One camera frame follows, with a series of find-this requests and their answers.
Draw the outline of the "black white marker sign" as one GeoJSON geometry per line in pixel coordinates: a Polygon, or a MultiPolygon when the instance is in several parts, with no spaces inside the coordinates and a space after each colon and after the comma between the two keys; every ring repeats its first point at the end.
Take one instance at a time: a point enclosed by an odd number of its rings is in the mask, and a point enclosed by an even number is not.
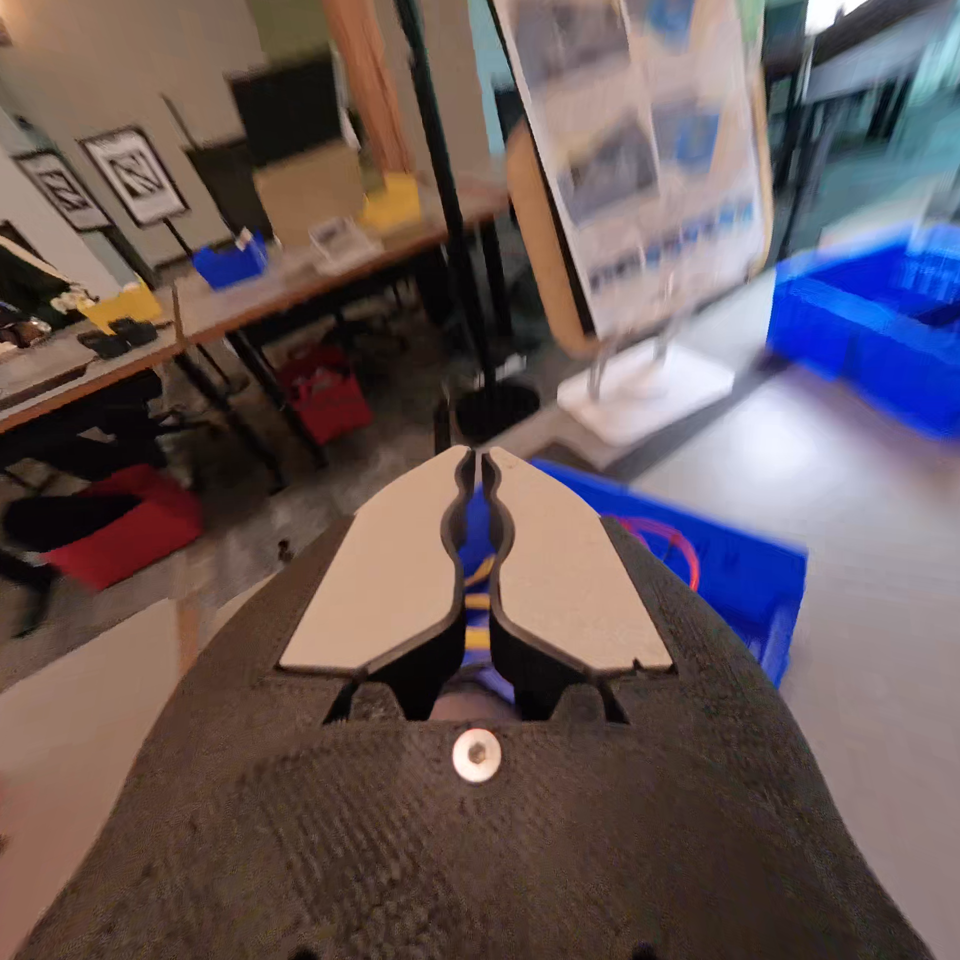
{"type": "Polygon", "coordinates": [[[57,151],[20,153],[13,161],[76,233],[102,232],[114,226],[113,219],[57,151]]]}
{"type": "Polygon", "coordinates": [[[120,126],[78,145],[140,230],[191,211],[153,142],[139,126],[120,126]]]}

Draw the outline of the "wooden post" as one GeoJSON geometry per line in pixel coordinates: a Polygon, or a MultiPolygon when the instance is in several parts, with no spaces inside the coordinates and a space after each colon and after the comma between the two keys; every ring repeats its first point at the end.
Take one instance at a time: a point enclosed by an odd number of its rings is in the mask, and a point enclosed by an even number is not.
{"type": "Polygon", "coordinates": [[[382,174],[413,173],[414,158],[402,128],[397,89],[373,2],[320,4],[377,169],[382,174]]]}

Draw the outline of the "black pole stand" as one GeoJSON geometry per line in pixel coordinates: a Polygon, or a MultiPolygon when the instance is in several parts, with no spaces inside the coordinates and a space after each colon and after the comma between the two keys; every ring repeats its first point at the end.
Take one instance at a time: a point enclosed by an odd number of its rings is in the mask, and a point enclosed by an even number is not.
{"type": "Polygon", "coordinates": [[[410,49],[409,69],[447,228],[448,255],[466,327],[483,377],[479,388],[456,400],[454,413],[462,438],[472,446],[480,447],[536,413],[541,401],[533,388],[497,378],[418,4],[414,1],[395,1],[393,6],[410,49]]]}

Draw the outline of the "blue plastic bin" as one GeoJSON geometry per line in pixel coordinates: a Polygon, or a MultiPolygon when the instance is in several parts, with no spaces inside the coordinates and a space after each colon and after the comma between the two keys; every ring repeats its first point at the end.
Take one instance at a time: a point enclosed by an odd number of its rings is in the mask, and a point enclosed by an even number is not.
{"type": "MultiPolygon", "coordinates": [[[[677,579],[682,599],[698,597],[709,606],[774,687],[781,684],[806,589],[804,552],[646,499],[570,467],[526,462],[568,487],[599,514],[667,647],[670,630],[656,623],[653,602],[643,598],[638,586],[644,574],[629,571],[633,550],[652,564],[654,573],[677,579]]],[[[514,688],[498,672],[491,654],[489,580],[495,548],[483,480],[467,506],[466,523],[466,540],[459,552],[466,616],[459,670],[496,676],[486,679],[486,687],[512,703],[514,688]]],[[[676,670],[678,655],[670,654],[676,670]]]]}
{"type": "Polygon", "coordinates": [[[959,230],[906,227],[774,271],[766,345],[919,433],[959,436],[959,230]]]}

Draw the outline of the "instruction poster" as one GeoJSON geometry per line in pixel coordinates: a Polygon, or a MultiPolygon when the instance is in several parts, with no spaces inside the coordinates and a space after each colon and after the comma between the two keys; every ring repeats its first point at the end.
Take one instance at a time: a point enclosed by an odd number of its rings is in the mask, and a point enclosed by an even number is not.
{"type": "Polygon", "coordinates": [[[488,5],[586,335],[645,334],[760,267],[763,2],[488,5]]]}

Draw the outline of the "yellow plastic bin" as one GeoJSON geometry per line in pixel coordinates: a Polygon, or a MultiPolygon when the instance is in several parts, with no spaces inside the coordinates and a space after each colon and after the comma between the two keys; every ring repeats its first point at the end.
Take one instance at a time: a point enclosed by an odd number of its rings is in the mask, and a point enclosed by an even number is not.
{"type": "Polygon", "coordinates": [[[76,310],[106,335],[114,335],[112,325],[122,320],[153,323],[162,317],[162,305],[143,278],[127,283],[114,296],[97,301],[84,298],[76,310]]]}
{"type": "Polygon", "coordinates": [[[381,186],[366,193],[359,223],[369,231],[389,234],[423,218],[420,184],[414,174],[386,173],[381,186]]]}

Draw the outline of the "red felt basket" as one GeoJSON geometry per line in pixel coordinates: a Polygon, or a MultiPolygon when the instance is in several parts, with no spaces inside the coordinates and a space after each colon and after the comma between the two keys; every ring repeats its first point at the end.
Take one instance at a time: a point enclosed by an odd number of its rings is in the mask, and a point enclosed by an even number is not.
{"type": "Polygon", "coordinates": [[[2,510],[10,541],[93,592],[190,546],[204,525],[198,496],[146,464],[71,494],[23,497],[2,510]]]}

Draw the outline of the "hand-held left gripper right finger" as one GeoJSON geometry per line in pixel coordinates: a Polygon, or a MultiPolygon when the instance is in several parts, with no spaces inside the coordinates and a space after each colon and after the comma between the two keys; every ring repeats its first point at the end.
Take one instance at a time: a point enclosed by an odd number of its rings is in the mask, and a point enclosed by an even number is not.
{"type": "Polygon", "coordinates": [[[550,716],[587,685],[601,709],[614,680],[666,676],[674,660],[599,513],[501,447],[482,456],[494,561],[492,663],[523,716],[550,716]]]}

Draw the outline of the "cardboard box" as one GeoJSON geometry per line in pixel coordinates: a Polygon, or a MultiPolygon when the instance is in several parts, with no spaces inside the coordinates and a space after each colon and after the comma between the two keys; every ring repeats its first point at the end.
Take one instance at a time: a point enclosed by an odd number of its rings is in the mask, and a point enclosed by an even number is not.
{"type": "Polygon", "coordinates": [[[252,178],[273,237],[285,249],[309,246],[311,229],[354,218],[364,206],[358,156],[343,142],[255,169],[252,178]]]}

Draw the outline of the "wooden table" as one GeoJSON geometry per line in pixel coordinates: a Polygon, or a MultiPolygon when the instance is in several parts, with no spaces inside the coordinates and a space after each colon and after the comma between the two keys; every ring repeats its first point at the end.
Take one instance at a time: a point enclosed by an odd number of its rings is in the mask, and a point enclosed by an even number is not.
{"type": "Polygon", "coordinates": [[[319,317],[339,316],[344,306],[377,293],[381,288],[414,274],[415,263],[426,255],[447,252],[452,263],[452,241],[437,188],[420,184],[420,216],[385,232],[369,231],[355,221],[345,224],[363,234],[345,257],[328,265],[318,246],[291,249],[274,246],[266,270],[222,291],[214,291],[198,276],[171,286],[173,317],[181,352],[176,366],[189,382],[238,430],[241,441],[270,470],[277,456],[264,446],[224,398],[218,398],[209,379],[189,356],[207,343],[225,340],[246,372],[260,386],[288,428],[306,449],[318,469],[328,464],[325,447],[308,431],[285,397],[274,369],[261,348],[309,323],[308,308],[319,317]]]}
{"type": "Polygon", "coordinates": [[[91,330],[88,321],[76,324],[2,362],[2,434],[161,366],[184,351],[171,321],[158,326],[154,341],[110,359],[79,343],[79,335],[91,330]]]}

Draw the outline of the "small blue bin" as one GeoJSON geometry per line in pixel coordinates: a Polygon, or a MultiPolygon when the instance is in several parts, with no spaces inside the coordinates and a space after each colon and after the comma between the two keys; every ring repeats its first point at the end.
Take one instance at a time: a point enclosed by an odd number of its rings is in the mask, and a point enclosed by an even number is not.
{"type": "Polygon", "coordinates": [[[269,265],[267,243],[256,230],[242,230],[231,245],[220,249],[205,246],[191,257],[191,263],[207,286],[220,292],[262,276],[269,265]]]}

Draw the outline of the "black monitor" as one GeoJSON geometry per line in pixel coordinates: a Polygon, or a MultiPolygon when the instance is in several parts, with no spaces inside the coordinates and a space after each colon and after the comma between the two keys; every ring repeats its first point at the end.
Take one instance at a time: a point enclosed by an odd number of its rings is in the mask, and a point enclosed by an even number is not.
{"type": "Polygon", "coordinates": [[[256,169],[347,142],[339,69],[330,50],[231,74],[226,83],[256,169]]]}

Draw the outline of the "instruction sheet on stand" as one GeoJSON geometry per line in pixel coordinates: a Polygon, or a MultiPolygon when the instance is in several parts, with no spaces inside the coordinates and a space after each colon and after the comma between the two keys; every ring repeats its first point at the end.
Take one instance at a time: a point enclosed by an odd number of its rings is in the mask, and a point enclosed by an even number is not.
{"type": "Polygon", "coordinates": [[[694,197],[623,198],[593,223],[565,222],[527,120],[507,141],[506,171],[550,334],[572,358],[594,359],[664,333],[753,280],[771,250],[772,156],[756,124],[758,186],[694,197]]]}

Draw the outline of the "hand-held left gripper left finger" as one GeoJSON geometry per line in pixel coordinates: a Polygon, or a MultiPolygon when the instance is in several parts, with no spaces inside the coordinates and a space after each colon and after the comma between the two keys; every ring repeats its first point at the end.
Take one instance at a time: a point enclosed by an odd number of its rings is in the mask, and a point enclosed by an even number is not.
{"type": "Polygon", "coordinates": [[[356,510],[278,668],[380,683],[405,716],[429,716],[466,650],[459,550],[474,480],[474,450],[451,446],[356,510]]]}

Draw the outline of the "white stand base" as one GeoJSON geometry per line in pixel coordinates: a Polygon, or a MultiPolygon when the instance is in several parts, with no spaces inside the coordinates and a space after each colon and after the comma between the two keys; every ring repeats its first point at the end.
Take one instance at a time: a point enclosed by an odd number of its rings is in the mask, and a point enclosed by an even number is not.
{"type": "Polygon", "coordinates": [[[558,408],[615,449],[627,449],[732,394],[735,372],[673,343],[648,341],[561,382],[558,408]]]}

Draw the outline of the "red crate holding black bag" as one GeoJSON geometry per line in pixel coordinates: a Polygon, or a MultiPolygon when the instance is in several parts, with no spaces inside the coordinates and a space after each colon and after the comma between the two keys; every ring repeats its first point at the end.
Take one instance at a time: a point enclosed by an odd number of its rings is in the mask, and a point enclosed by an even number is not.
{"type": "Polygon", "coordinates": [[[335,343],[307,342],[291,349],[277,379],[305,429],[321,446],[374,420],[349,355],[335,343]]]}

